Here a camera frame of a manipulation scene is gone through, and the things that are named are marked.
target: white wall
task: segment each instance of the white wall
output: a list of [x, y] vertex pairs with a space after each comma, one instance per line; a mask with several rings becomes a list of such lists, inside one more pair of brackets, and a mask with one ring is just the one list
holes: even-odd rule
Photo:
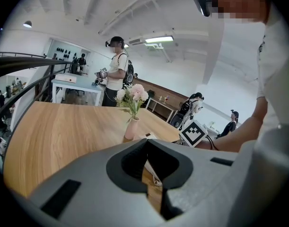
[[0, 90], [2, 92], [6, 91], [6, 86], [11, 85], [12, 81], [15, 80], [14, 76], [2, 76], [0, 77]]
[[196, 91], [203, 94], [205, 103], [226, 115], [231, 115], [231, 109], [238, 111], [241, 123], [254, 111], [257, 90], [256, 85], [245, 82], [219, 62], [217, 62], [209, 83], [196, 88]]
[[219, 112], [217, 109], [211, 107], [208, 104], [202, 104], [203, 109], [197, 114], [195, 114], [195, 120], [200, 124], [210, 126], [211, 122], [214, 122], [213, 128], [218, 130], [219, 133], [222, 133], [225, 126], [231, 121], [228, 115], [224, 115], [222, 112]]
[[[57, 48], [62, 48], [64, 49], [63, 52], [57, 51]], [[59, 60], [59, 58], [64, 59], [64, 61], [73, 61], [73, 57], [74, 54], [76, 53], [77, 58], [81, 56], [81, 48], [77, 47], [77, 46], [73, 46], [71, 44], [67, 44], [64, 42], [60, 42], [57, 40], [53, 40], [50, 50], [48, 52], [48, 57], [53, 58], [54, 53], [57, 54], [57, 59]]]
[[202, 83], [205, 65], [194, 61], [174, 60], [166, 63], [164, 57], [133, 57], [134, 72], [140, 79], [168, 88], [185, 96], [196, 92]]
[[89, 67], [88, 77], [94, 81], [96, 79], [95, 72], [100, 71], [102, 68], [110, 69], [111, 58], [103, 56], [101, 54], [92, 52], [88, 55], [87, 64]]
[[[42, 78], [48, 67], [49, 66], [38, 67], [38, 69], [36, 70], [34, 75], [27, 82], [26, 87], [28, 85], [30, 85], [31, 83], [37, 81], [38, 79]], [[35, 87], [30, 89], [26, 94], [24, 94], [15, 103], [15, 110], [14, 110], [14, 113], [12, 116], [11, 126], [10, 126], [11, 131], [14, 130], [14, 128], [15, 128], [17, 122], [19, 121], [20, 117], [22, 116], [23, 112], [30, 105], [30, 103], [34, 100], [34, 97], [35, 97]]]
[[19, 78], [22, 83], [27, 82], [29, 78], [31, 78], [36, 69], [30, 68], [30, 69], [24, 69], [24, 70], [18, 70], [12, 73], [7, 74], [8, 76], [14, 76], [15, 78]]
[[[27, 20], [32, 21], [32, 28], [23, 27]], [[109, 50], [104, 46], [104, 38], [93, 33], [92, 28], [84, 26], [82, 22], [68, 19], [63, 12], [45, 13], [41, 9], [34, 13], [23, 13], [19, 8], [13, 11], [0, 36], [0, 51], [47, 54], [47, 45], [51, 44], [50, 38], [80, 45], [89, 52], [95, 51], [110, 56]]]

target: hand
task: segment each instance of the hand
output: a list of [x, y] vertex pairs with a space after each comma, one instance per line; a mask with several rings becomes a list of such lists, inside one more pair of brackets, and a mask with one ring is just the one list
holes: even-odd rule
[[104, 79], [107, 77], [107, 72], [96, 72], [95, 75], [97, 76], [98, 79]]

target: white flower vase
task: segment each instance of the white flower vase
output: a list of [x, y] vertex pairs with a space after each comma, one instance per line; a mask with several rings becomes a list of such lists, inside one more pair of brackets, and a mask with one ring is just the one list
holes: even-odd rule
[[125, 135], [124, 137], [127, 138], [128, 140], [133, 140], [136, 132], [137, 132], [137, 128], [138, 128], [138, 122], [139, 122], [139, 118], [136, 117], [136, 119], [131, 119], [129, 125], [126, 128], [125, 131]]

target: white desk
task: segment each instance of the white desk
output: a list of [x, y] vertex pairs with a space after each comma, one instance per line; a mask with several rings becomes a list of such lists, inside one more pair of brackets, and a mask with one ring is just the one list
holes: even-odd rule
[[203, 125], [206, 129], [207, 132], [209, 134], [209, 137], [211, 137], [211, 139], [213, 140], [218, 134], [220, 134], [217, 130], [215, 130], [214, 128], [210, 128], [207, 127], [205, 124]]
[[149, 103], [150, 103], [151, 100], [155, 102], [155, 105], [153, 107], [152, 112], [155, 110], [157, 104], [160, 104], [160, 105], [164, 106], [165, 108], [167, 108], [167, 109], [169, 109], [171, 111], [171, 113], [169, 114], [169, 117], [167, 118], [166, 122], [168, 122], [170, 120], [171, 116], [173, 115], [173, 112], [178, 111], [177, 109], [173, 108], [172, 106], [167, 105], [167, 104], [163, 103], [162, 101], [156, 100], [156, 99], [151, 98], [151, 97], [149, 98], [148, 104], [146, 104], [146, 107], [145, 107], [146, 109], [148, 108]]
[[69, 75], [69, 76], [76, 77], [77, 81], [76, 81], [76, 83], [72, 83], [72, 82], [59, 81], [59, 80], [53, 79], [52, 80], [52, 83], [53, 83], [53, 103], [56, 103], [56, 87], [61, 87], [63, 90], [63, 99], [65, 99], [65, 90], [67, 88], [96, 93], [97, 95], [96, 95], [95, 106], [98, 106], [101, 92], [103, 91], [100, 86], [93, 86], [92, 85], [93, 81], [90, 78], [83, 77], [80, 75], [71, 74], [71, 73], [65, 73], [65, 74]]

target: black strap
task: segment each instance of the black strap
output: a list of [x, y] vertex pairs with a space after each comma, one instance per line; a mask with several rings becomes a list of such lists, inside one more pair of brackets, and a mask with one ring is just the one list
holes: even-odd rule
[[122, 55], [126, 55], [126, 53], [122, 53], [122, 54], [119, 55], [119, 57], [118, 57], [118, 64], [119, 64], [120, 56], [122, 56]]

